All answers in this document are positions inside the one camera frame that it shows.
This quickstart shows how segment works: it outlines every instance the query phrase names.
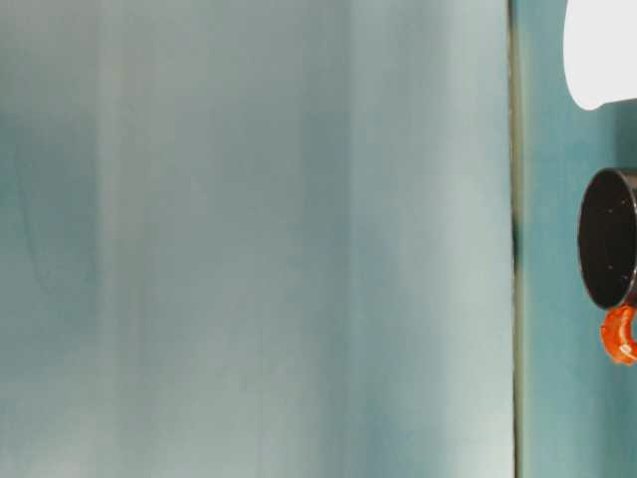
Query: orange handle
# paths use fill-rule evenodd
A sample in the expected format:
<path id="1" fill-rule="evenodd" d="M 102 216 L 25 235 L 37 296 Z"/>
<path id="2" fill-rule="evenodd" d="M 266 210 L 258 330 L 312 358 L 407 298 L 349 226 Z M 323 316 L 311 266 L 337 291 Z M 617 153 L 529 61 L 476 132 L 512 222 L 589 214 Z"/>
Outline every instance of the orange handle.
<path id="1" fill-rule="evenodd" d="M 632 307 L 616 307 L 608 312 L 601 326 L 601 341 L 615 363 L 632 365 L 637 362 L 637 344 L 632 333 L 634 318 Z"/>

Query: teal wall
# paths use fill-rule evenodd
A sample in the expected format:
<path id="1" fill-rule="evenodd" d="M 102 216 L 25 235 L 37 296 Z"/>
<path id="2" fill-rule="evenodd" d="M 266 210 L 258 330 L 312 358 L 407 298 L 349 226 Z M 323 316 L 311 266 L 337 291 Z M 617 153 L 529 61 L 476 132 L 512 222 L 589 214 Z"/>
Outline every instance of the teal wall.
<path id="1" fill-rule="evenodd" d="M 352 23 L 349 476 L 511 477 L 506 4 Z"/>
<path id="2" fill-rule="evenodd" d="M 576 223 L 588 180 L 636 162 L 635 104 L 580 110 L 562 66 L 565 2 L 513 2 L 521 312 L 522 476 L 632 474 L 634 370 L 606 357 L 603 311 L 579 277 Z"/>
<path id="3" fill-rule="evenodd" d="M 505 5 L 0 15 L 0 474 L 512 476 Z"/>

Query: mug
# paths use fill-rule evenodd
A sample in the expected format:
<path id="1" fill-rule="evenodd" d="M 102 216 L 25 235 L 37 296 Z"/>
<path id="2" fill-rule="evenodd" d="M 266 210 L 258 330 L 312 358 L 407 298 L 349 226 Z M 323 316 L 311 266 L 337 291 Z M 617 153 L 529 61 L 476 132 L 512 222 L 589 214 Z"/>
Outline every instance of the mug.
<path id="1" fill-rule="evenodd" d="M 608 310 L 601 338 L 617 363 L 637 362 L 632 322 L 637 309 L 637 170 L 607 168 L 581 202 L 577 244 L 588 295 Z"/>

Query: black mug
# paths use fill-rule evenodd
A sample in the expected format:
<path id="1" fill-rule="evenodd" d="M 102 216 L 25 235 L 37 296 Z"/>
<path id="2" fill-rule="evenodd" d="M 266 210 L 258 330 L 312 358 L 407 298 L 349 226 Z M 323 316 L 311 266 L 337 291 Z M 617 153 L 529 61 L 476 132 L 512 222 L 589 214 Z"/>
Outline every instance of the black mug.
<path id="1" fill-rule="evenodd" d="M 581 203 L 577 243 L 588 295 L 602 309 L 637 308 L 637 170 L 602 169 Z"/>

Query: white object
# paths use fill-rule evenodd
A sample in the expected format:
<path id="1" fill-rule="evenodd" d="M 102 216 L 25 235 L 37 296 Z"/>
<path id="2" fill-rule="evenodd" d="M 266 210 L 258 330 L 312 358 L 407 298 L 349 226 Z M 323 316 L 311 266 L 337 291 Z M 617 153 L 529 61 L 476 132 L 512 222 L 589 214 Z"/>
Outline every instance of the white object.
<path id="1" fill-rule="evenodd" d="M 637 0 L 569 0 L 563 47 L 568 90 L 581 108 L 637 99 Z"/>

